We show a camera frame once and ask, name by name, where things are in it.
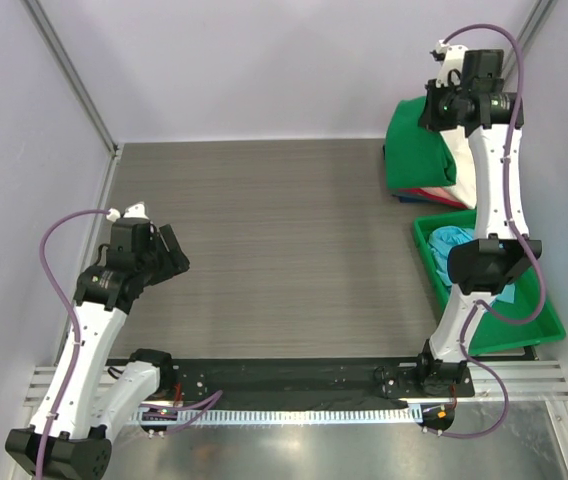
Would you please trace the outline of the green t shirt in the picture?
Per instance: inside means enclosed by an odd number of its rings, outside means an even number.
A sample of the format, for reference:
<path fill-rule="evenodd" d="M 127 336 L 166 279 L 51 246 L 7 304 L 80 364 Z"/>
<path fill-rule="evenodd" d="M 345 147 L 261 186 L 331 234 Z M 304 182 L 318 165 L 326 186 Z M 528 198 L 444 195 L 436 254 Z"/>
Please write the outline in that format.
<path fill-rule="evenodd" d="M 457 168 L 444 139 L 418 125 L 425 103 L 425 96 L 401 100 L 390 119 L 383 148 L 389 189 L 455 184 Z"/>

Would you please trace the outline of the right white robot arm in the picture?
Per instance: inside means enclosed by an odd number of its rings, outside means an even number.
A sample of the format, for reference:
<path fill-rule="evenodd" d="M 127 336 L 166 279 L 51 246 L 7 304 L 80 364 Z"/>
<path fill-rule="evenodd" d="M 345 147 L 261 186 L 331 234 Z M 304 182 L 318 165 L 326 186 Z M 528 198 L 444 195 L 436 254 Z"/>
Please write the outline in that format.
<path fill-rule="evenodd" d="M 522 210 L 518 155 L 523 106 L 519 93 L 504 89 L 503 51 L 442 42 L 432 55 L 441 68 L 426 85 L 418 124 L 432 132 L 463 128 L 478 189 L 475 237 L 448 256 L 453 287 L 411 372 L 422 393 L 444 396 L 469 385 L 467 347 L 482 316 L 505 286 L 528 269 L 540 269 L 542 243 L 531 238 Z"/>

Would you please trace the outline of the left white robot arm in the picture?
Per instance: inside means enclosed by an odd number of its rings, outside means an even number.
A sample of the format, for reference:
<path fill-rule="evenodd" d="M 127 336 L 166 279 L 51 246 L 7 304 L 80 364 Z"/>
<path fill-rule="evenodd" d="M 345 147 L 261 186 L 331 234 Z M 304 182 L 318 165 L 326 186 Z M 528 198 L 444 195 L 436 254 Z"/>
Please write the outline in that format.
<path fill-rule="evenodd" d="M 176 387 L 169 353 L 138 349 L 104 395 L 108 355 L 144 289 L 190 267 L 170 225 L 121 218 L 98 259 L 80 274 L 69 305 L 71 328 L 58 366 L 26 428 L 9 432 L 5 450 L 36 479 L 100 479 L 124 424 L 146 399 Z"/>

